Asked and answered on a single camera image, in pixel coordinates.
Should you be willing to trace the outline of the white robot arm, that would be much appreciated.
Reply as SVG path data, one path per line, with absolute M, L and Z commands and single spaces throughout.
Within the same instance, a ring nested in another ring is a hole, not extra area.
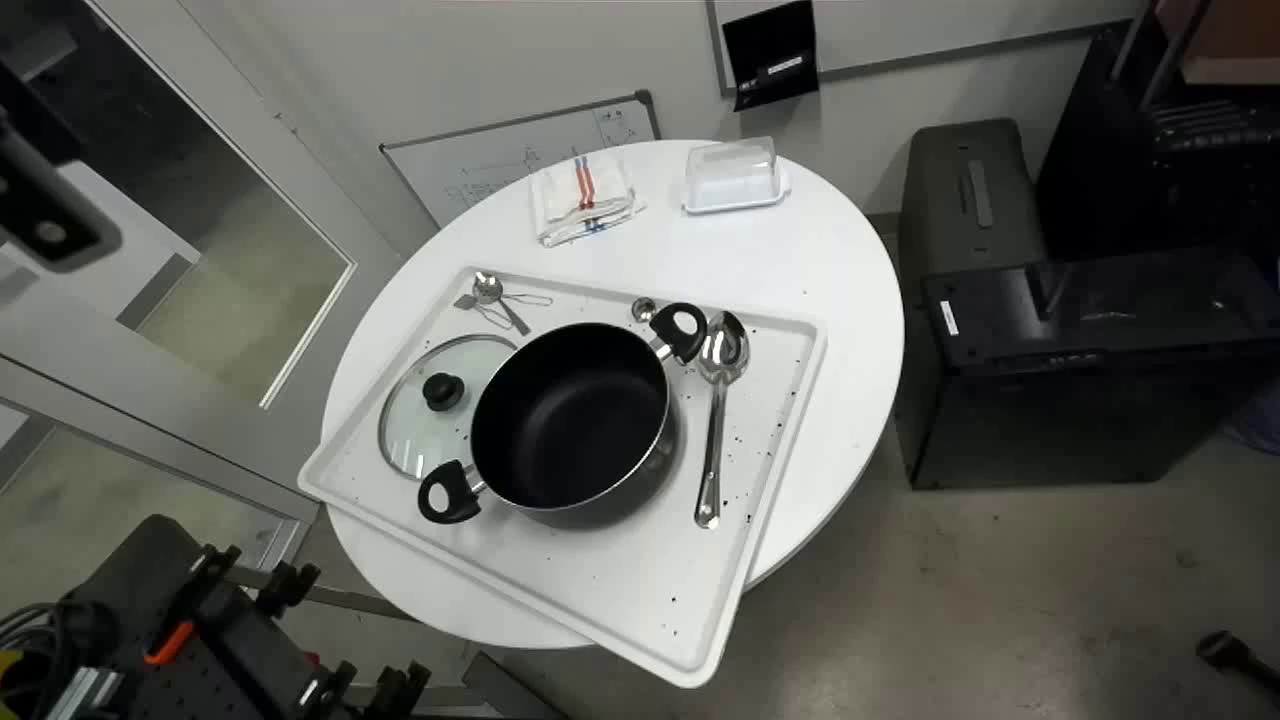
M 68 174 L 76 132 L 0 65 L 0 232 L 46 271 L 76 271 L 118 246 L 118 223 Z

